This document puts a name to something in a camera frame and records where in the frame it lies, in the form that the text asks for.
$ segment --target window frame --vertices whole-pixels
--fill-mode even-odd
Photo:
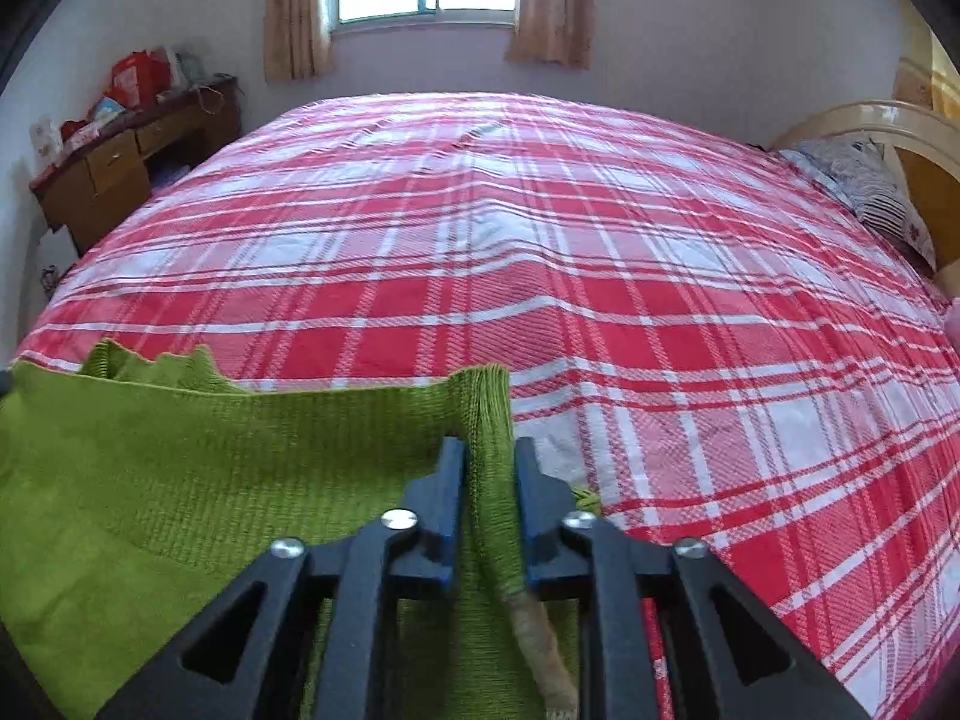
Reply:
[[[340,0],[328,0],[328,13],[334,33],[368,32],[390,29],[397,26],[429,25],[481,25],[512,26],[517,9],[494,10],[486,8],[453,8],[445,10],[437,6],[426,7],[426,0],[416,0],[416,11],[409,13],[385,13],[381,16],[365,16],[361,19],[340,20]]]

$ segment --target wooden desk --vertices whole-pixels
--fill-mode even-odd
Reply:
[[[195,167],[239,137],[236,79],[224,77],[114,119],[32,189],[51,229],[65,224],[83,254],[147,201],[152,169]]]

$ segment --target red bag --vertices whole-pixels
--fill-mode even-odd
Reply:
[[[162,52],[133,52],[113,66],[109,96],[124,108],[149,108],[170,88],[170,65]]]

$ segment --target red plaid bedsheet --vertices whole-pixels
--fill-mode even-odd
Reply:
[[[901,718],[958,645],[943,309],[776,156],[547,98],[386,95],[225,148],[90,252],[20,352],[206,343],[256,389],[502,362],[548,472],[637,536],[707,538]]]

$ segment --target bed headboard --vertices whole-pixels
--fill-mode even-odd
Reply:
[[[937,250],[938,283],[960,295],[960,127],[912,103],[865,100],[832,108],[792,127],[771,148],[811,138],[866,133],[892,146],[883,158],[913,201]]]

